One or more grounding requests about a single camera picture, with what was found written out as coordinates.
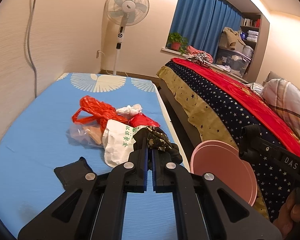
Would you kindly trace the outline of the person right hand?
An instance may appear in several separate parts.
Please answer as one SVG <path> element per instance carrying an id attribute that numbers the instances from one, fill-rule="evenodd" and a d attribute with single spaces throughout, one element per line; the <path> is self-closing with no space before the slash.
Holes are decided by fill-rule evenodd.
<path id="1" fill-rule="evenodd" d="M 293 226 L 300 222 L 300 204 L 297 203 L 300 189 L 294 189 L 282 205 L 277 220 L 273 222 L 280 230 L 282 238 L 286 239 Z"/>

